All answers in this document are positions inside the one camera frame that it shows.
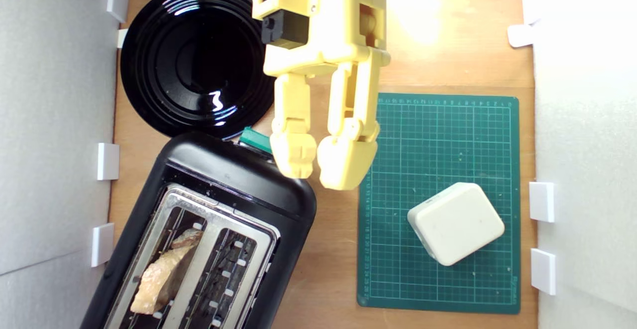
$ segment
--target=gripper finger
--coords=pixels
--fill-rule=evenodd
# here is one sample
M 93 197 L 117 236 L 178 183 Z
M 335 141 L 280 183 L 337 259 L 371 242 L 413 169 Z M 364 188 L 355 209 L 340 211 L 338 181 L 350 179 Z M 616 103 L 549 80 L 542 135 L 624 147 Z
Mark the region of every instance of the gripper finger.
M 275 81 L 275 118 L 270 145 L 285 177 L 306 179 L 312 174 L 317 144 L 310 129 L 310 87 L 305 75 L 283 74 Z

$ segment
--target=white clip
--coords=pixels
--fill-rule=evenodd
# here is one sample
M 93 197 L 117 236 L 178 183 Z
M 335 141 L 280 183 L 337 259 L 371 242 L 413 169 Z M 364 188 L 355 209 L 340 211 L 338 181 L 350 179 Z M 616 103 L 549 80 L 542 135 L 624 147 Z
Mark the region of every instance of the white clip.
M 529 208 L 531 218 L 543 222 L 555 222 L 555 200 L 553 184 L 529 182 Z
M 531 45 L 535 41 L 533 24 L 541 19 L 543 12 L 542 0 L 522 0 L 524 24 L 508 27 L 509 44 L 514 48 Z
M 522 12 L 525 24 L 533 25 L 533 23 L 540 20 L 543 11 L 544 4 L 542 0 L 522 0 Z
M 114 224 L 106 223 L 93 228 L 91 267 L 105 263 L 113 254 Z
M 98 180 L 119 179 L 119 145 L 98 144 Z
M 120 29 L 117 32 L 117 48 L 121 49 L 123 47 L 123 40 L 126 38 L 126 34 L 128 33 L 127 29 Z
M 555 254 L 531 249 L 531 285 L 548 295 L 555 295 Z
M 125 23 L 126 14 L 128 13 L 128 0 L 107 0 L 106 11 L 120 23 Z

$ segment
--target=wooden surface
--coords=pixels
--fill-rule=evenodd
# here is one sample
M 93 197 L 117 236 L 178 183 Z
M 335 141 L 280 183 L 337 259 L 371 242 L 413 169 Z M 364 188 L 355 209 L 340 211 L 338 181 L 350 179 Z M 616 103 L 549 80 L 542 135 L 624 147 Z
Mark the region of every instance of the wooden surface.
M 149 0 L 130 0 L 128 19 Z M 322 188 L 312 231 L 273 325 L 276 329 L 534 329 L 537 292 L 530 284 L 535 226 L 528 216 L 528 181 L 534 179 L 532 52 L 511 49 L 507 26 L 522 21 L 521 0 L 388 0 L 388 48 L 382 91 L 517 96 L 521 119 L 522 310 L 480 315 L 359 307 L 355 301 L 357 191 Z M 328 78 L 313 79 L 312 135 L 326 136 Z M 270 133 L 271 112 L 255 127 Z M 121 146 L 120 179 L 113 182 L 110 221 L 116 236 L 148 172 L 168 139 L 137 116 L 118 80 L 114 141 Z

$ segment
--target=cutting mat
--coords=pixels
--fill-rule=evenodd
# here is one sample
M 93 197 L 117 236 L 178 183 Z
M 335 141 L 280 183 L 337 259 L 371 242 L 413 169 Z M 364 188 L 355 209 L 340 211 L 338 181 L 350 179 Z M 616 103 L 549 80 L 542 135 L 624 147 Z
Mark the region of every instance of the cutting mat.
M 380 94 L 378 153 L 360 186 L 361 306 L 519 313 L 518 107 L 508 97 Z M 482 186 L 505 234 L 446 267 L 407 212 L 455 182 Z

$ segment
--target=black plate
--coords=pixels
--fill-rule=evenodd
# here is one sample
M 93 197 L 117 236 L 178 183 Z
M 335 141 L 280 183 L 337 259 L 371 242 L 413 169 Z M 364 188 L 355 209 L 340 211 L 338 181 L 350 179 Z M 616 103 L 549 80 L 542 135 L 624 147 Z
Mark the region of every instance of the black plate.
M 167 136 L 197 130 L 227 139 L 273 102 L 252 0 L 151 0 L 121 49 L 121 81 L 135 111 Z

